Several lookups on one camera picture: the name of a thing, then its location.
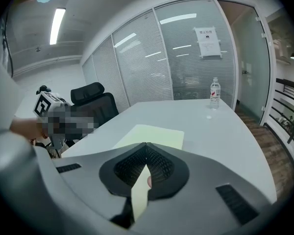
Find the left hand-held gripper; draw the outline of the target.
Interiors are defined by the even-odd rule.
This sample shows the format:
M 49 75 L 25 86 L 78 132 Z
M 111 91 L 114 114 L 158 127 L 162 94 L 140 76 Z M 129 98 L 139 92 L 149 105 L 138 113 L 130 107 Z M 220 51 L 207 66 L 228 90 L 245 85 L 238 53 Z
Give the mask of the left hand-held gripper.
M 36 94 L 38 95 L 38 99 L 35 103 L 33 112 L 41 121 L 47 120 L 47 113 L 49 111 L 60 106 L 70 106 L 70 103 L 59 93 L 53 93 L 46 85 L 40 86 Z M 65 144 L 64 138 L 56 137 L 54 134 L 48 134 L 48 139 L 50 142 L 48 148 L 54 149 L 55 151 L 60 151 Z

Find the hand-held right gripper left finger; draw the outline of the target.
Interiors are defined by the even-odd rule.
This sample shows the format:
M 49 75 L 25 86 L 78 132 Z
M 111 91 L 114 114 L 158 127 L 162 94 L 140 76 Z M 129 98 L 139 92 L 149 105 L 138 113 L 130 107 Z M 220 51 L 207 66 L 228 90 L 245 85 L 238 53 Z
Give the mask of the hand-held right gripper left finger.
M 54 161 L 67 230 L 146 230 L 146 143 Z

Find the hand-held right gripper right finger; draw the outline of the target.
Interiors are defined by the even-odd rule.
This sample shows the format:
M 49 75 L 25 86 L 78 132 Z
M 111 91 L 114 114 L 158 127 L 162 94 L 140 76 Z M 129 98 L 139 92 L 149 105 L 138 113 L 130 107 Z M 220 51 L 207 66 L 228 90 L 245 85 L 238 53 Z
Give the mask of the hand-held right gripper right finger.
M 140 234 L 255 234 L 277 200 L 222 163 L 148 143 L 152 187 L 136 222 Z

